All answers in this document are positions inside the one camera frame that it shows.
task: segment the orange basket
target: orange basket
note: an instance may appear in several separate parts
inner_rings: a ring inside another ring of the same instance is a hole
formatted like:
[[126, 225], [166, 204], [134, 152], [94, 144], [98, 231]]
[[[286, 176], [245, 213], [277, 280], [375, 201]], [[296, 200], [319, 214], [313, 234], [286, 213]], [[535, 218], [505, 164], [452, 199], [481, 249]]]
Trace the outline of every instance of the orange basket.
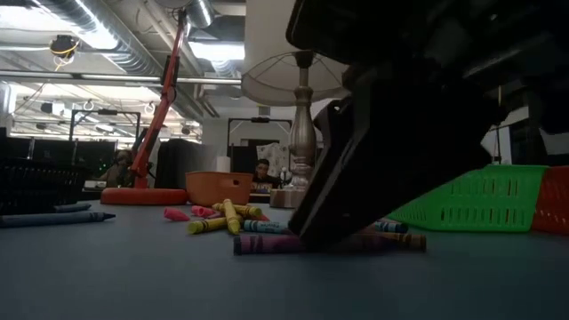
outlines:
[[545, 171], [532, 229], [569, 235], [569, 166]]
[[231, 199], [233, 204], [249, 203], [252, 184], [250, 173], [186, 173], [186, 191], [192, 204], [212, 206]]

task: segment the table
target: table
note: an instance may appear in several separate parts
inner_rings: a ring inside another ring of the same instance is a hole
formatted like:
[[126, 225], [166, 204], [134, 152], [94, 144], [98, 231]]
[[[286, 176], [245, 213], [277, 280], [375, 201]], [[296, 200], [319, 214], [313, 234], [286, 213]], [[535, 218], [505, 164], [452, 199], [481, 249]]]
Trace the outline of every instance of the table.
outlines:
[[161, 207], [93, 209], [117, 218], [0, 229], [0, 319], [568, 317], [567, 237], [422, 231], [428, 253], [236, 257], [226, 232], [187, 236]]

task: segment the lamp shade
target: lamp shade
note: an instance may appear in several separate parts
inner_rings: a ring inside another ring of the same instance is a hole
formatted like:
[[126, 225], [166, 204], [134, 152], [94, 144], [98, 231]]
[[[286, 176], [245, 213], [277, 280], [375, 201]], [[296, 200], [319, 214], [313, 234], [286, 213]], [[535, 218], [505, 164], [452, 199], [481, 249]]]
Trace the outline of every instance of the lamp shade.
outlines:
[[[256, 102], [290, 107], [296, 100], [300, 70], [293, 56], [299, 49], [286, 41], [294, 0], [247, 0], [245, 57], [241, 89]], [[341, 74], [347, 66], [316, 55], [309, 68], [312, 101], [341, 97]]]

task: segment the lamp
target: lamp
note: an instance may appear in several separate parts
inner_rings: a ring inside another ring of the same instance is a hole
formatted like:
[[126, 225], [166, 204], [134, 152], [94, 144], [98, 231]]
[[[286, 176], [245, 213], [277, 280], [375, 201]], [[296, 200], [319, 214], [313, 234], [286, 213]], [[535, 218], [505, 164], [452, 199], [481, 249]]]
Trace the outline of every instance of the lamp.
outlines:
[[293, 180], [271, 190], [271, 206], [293, 208], [304, 197], [316, 154], [313, 101], [341, 97], [347, 66], [286, 42], [294, 0], [247, 0], [245, 57], [241, 88], [246, 97], [271, 107], [296, 106], [290, 136]]

